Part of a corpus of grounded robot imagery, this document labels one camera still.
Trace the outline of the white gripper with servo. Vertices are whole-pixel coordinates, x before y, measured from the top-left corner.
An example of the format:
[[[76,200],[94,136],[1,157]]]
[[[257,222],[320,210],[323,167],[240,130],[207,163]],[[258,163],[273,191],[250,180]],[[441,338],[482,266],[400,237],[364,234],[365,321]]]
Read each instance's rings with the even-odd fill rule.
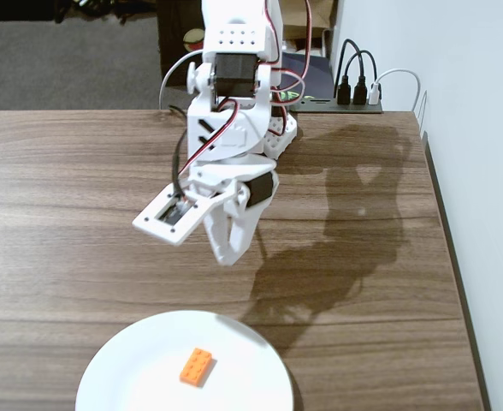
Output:
[[[186,209],[211,210],[204,228],[220,265],[233,265],[249,248],[261,214],[279,185],[276,161],[258,154],[188,167]]]

